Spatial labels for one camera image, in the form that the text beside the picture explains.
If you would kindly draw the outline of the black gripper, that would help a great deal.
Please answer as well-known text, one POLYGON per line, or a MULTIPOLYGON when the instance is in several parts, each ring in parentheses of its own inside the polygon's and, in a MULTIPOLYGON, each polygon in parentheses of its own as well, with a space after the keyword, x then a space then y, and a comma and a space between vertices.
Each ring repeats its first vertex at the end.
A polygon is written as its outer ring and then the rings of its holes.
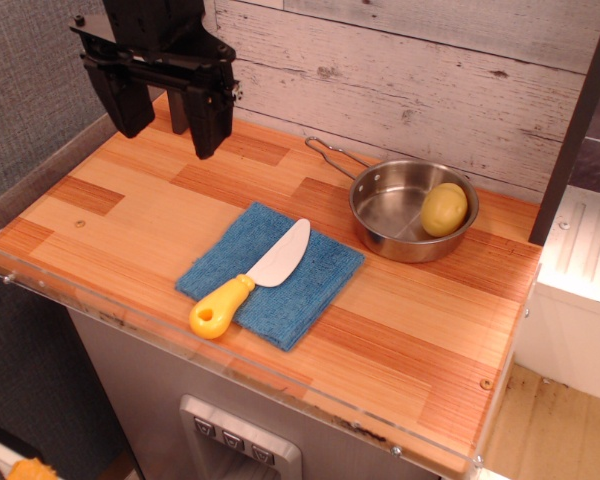
POLYGON ((148 87, 185 91, 196 156, 212 157, 232 133, 239 83, 236 52, 208 32, 202 1, 105 1, 100 15, 76 15, 91 85, 117 130, 136 137, 154 118, 148 87))

